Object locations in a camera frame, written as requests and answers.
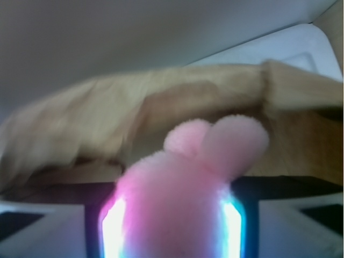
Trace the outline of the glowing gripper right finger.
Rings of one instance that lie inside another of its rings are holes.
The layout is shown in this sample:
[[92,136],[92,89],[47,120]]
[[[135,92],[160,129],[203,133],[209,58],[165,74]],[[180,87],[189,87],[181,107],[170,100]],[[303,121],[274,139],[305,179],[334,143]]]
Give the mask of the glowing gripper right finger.
[[343,257],[343,187],[310,176],[224,184],[222,257]]

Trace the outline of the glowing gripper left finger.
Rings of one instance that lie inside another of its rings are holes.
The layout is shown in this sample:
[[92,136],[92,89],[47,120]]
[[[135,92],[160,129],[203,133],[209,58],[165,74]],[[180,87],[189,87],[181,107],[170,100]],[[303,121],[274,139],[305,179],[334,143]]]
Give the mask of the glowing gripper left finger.
[[1,257],[103,257],[113,183],[21,187],[1,194]]

